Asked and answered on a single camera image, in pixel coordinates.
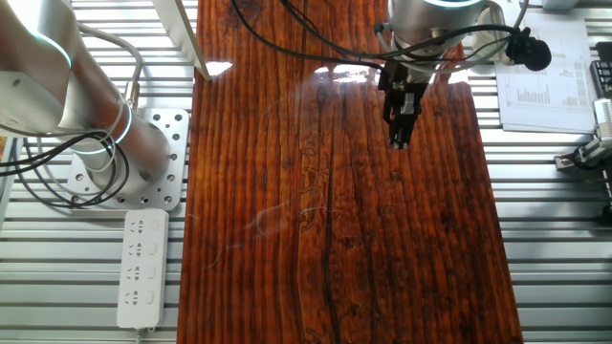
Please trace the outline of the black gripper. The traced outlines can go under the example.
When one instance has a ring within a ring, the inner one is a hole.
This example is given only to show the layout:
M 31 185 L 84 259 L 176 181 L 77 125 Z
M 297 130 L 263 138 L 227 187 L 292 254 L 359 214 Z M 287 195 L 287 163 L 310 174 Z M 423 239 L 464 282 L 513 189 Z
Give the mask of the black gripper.
M 387 97 L 383 100 L 382 118 L 390 130 L 390 142 L 396 149 L 405 149 L 410 144 L 414 126 L 422 113 L 417 95 L 421 97 L 427 87 L 427 80 L 412 79 L 406 66 L 397 60 L 387 60 L 382 66 L 378 90 L 405 93 L 393 100 L 392 107 Z

